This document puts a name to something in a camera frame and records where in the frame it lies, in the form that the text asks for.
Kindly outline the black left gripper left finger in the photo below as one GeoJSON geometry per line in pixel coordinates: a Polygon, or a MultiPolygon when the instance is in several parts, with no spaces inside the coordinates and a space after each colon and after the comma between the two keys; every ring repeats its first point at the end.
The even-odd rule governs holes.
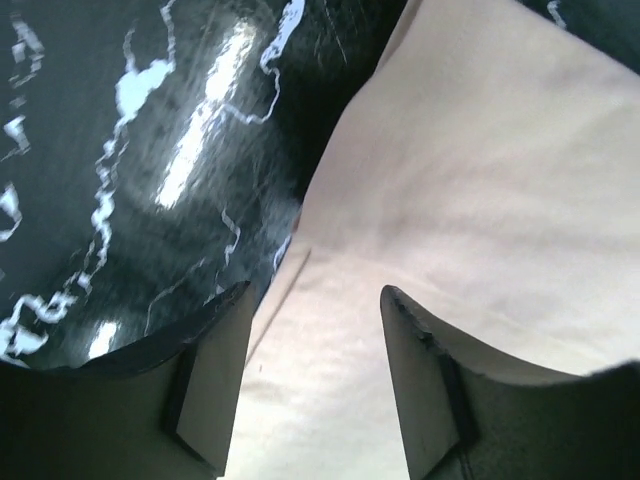
{"type": "Polygon", "coordinates": [[[5,479],[218,479],[226,469],[254,290],[79,368],[1,367],[5,479]]]}

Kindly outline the beige t shirt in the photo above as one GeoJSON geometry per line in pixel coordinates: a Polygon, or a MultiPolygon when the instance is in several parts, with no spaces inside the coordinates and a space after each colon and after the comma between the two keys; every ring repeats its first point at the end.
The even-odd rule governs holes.
{"type": "Polygon", "coordinates": [[[639,356],[639,5],[412,1],[254,318],[226,475],[404,479],[387,285],[584,375],[639,356]]]}

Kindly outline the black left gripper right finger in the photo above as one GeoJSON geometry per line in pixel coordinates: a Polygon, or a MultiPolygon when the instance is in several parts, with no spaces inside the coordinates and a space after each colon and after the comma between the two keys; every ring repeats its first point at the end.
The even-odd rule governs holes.
{"type": "Polygon", "coordinates": [[[386,286],[381,317],[413,479],[635,479],[639,365],[587,376],[466,334],[386,286]]]}

